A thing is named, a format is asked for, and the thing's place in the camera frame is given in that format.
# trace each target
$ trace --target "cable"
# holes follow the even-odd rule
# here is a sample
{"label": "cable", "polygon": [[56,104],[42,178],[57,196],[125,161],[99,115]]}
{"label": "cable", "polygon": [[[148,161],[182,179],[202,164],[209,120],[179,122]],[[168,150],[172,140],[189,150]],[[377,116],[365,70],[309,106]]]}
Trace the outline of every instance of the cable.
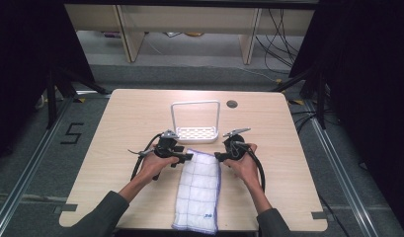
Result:
{"label": "cable", "polygon": [[[147,150],[149,149],[149,147],[152,145],[153,141],[154,141],[156,138],[160,137],[161,135],[162,135],[162,133],[156,134],[156,135],[149,141],[149,143],[146,145],[146,147],[145,147],[145,149],[144,149],[143,151],[147,151]],[[131,152],[131,153],[133,153],[133,154],[141,154],[141,152],[136,153],[136,152],[133,152],[133,151],[130,151],[130,150],[128,150],[128,151]],[[130,177],[131,180],[136,176],[137,170],[139,169],[140,163],[142,163],[142,160],[143,160],[144,157],[145,157],[145,155],[139,155],[139,156],[137,157],[136,164],[134,165],[133,172],[131,173],[131,177]]]}
{"label": "cable", "polygon": [[[207,67],[207,68],[211,67],[211,68],[224,68],[224,67],[219,67],[219,66],[211,66],[211,65],[192,66],[192,65],[186,65],[186,64],[177,64],[177,63],[171,63],[171,65],[176,65],[176,66],[184,66],[184,67]],[[234,66],[231,66],[231,67],[226,67],[226,68],[235,68],[235,69],[239,69],[239,70],[242,70],[242,71],[245,71],[245,72],[251,73],[251,74],[256,74],[256,75],[259,75],[259,76],[263,76],[263,77],[265,77],[265,78],[267,78],[267,79],[269,79],[269,80],[271,80],[271,81],[273,81],[273,82],[278,83],[278,81],[277,81],[277,80],[272,79],[272,78],[268,77],[267,75],[265,75],[265,74],[263,74],[263,73],[259,73],[259,72],[253,72],[253,71],[247,70],[247,69],[245,69],[245,68],[241,68],[241,67],[234,67]]]}
{"label": "cable", "polygon": [[347,237],[350,237],[349,232],[347,232],[347,229],[344,227],[344,225],[341,223],[341,221],[338,219],[337,215],[334,213],[330,205],[327,203],[327,201],[318,193],[319,198],[324,202],[325,206],[327,206],[328,210],[331,212],[331,214],[334,216],[334,219],[337,221],[338,225],[340,225],[341,229],[343,230],[344,234]]}
{"label": "cable", "polygon": [[253,158],[254,162],[257,165],[258,171],[260,172],[260,179],[261,179],[261,188],[263,189],[263,192],[266,191],[266,176],[264,174],[264,169],[263,166],[261,165],[260,160],[257,158],[255,155],[254,151],[250,148],[248,148],[248,154]]}

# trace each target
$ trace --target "checkered towel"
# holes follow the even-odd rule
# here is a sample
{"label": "checkered towel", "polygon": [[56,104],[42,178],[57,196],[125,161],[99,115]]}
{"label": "checkered towel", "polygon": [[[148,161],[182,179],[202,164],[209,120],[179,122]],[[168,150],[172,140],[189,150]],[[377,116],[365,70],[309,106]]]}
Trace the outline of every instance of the checkered towel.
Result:
{"label": "checkered towel", "polygon": [[214,235],[217,232],[216,204],[220,191],[219,162],[214,156],[196,150],[188,153],[194,155],[184,164],[172,227]]}

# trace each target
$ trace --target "white basket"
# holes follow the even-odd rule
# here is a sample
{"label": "white basket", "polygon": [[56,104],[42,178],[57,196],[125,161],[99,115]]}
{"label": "white basket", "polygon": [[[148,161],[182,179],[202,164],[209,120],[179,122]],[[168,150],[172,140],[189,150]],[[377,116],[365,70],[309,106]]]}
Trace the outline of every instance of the white basket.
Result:
{"label": "white basket", "polygon": [[[206,104],[206,103],[216,103],[217,104],[217,114],[216,114],[216,126],[191,126],[191,127],[179,127],[176,125],[174,107],[182,105],[193,105],[193,104]],[[176,102],[171,105],[171,116],[173,118],[174,130],[176,131],[181,143],[212,143],[218,137],[218,126],[219,126],[219,112],[220,112],[220,102],[219,101],[198,101],[198,102]]]}

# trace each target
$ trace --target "black cable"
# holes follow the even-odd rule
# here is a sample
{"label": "black cable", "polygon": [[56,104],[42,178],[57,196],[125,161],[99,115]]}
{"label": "black cable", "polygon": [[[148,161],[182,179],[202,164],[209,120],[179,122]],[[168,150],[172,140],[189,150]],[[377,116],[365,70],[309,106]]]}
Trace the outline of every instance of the black cable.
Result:
{"label": "black cable", "polygon": [[288,67],[291,67],[291,66],[292,66],[292,64],[291,64],[290,62],[284,60],[284,58],[282,58],[282,57],[278,56],[277,54],[275,54],[274,52],[270,51],[270,46],[271,46],[271,45],[269,45],[268,47],[265,47],[265,46],[263,45],[263,43],[260,41],[260,39],[258,39],[257,36],[256,36],[256,40],[257,40],[257,42],[260,44],[260,46],[263,48],[263,50],[266,52],[266,55],[267,55],[267,54],[271,55],[272,57],[274,57],[275,59],[277,59],[278,61],[282,62],[283,64],[285,64],[285,65],[288,66]]}
{"label": "black cable", "polygon": [[260,160],[258,157],[255,155],[254,151],[250,148],[248,148],[248,154],[253,158],[255,164],[257,165],[258,171],[260,172],[260,179],[261,179],[261,189],[263,189],[263,192],[266,191],[266,175],[264,174],[264,169],[263,166],[261,165]]}
{"label": "black cable", "polygon": [[[149,141],[149,143],[147,144],[147,146],[145,147],[145,149],[144,149],[143,151],[147,151],[147,150],[149,149],[149,147],[152,145],[153,141],[154,141],[156,138],[160,137],[161,135],[162,135],[162,133],[156,134],[156,135]],[[142,163],[142,160],[143,160],[144,157],[145,157],[144,155],[139,155],[139,156],[137,157],[136,164],[134,165],[133,172],[131,173],[131,177],[130,177],[131,180],[136,176],[137,170],[139,169],[140,163]]]}
{"label": "black cable", "polygon": [[291,46],[291,44],[290,44],[290,43],[287,41],[287,39],[285,38],[285,29],[284,29],[284,21],[283,21],[284,9],[281,9],[281,20],[280,20],[280,22],[279,22],[279,25],[276,23],[275,18],[273,17],[272,11],[271,11],[270,9],[269,9],[269,14],[270,14],[270,17],[271,17],[271,19],[272,19],[272,21],[273,21],[273,24],[275,25],[275,28],[276,28],[276,33],[275,33],[275,36],[273,37],[273,40],[271,41],[271,43],[273,43],[273,41],[274,41],[274,39],[276,38],[276,36],[279,35],[279,37],[281,38],[281,40],[282,40],[282,42],[283,42],[283,44],[284,44],[286,50],[283,50],[283,49],[281,49],[281,48],[275,46],[274,44],[273,44],[273,46],[274,46],[276,49],[287,53],[287,55],[288,55],[288,57],[290,58],[291,62],[294,62],[293,56],[294,56],[295,54],[291,53],[289,47],[291,47],[291,48],[292,48],[294,51],[296,51],[296,52],[298,52],[298,51],[297,51],[293,46]]}
{"label": "black cable", "polygon": [[302,130],[303,126],[312,118],[316,117],[317,113],[314,113],[313,115],[307,116],[304,119],[304,121],[296,128],[297,134],[300,134],[300,131]]}
{"label": "black cable", "polygon": [[347,229],[344,227],[344,225],[341,223],[341,221],[338,219],[337,215],[334,213],[330,205],[327,203],[327,201],[318,193],[319,198],[324,202],[325,206],[327,206],[328,210],[331,212],[331,214],[334,216],[334,219],[337,221],[338,225],[340,225],[341,229],[343,230],[344,234],[347,237],[350,237],[349,232],[347,232]]}

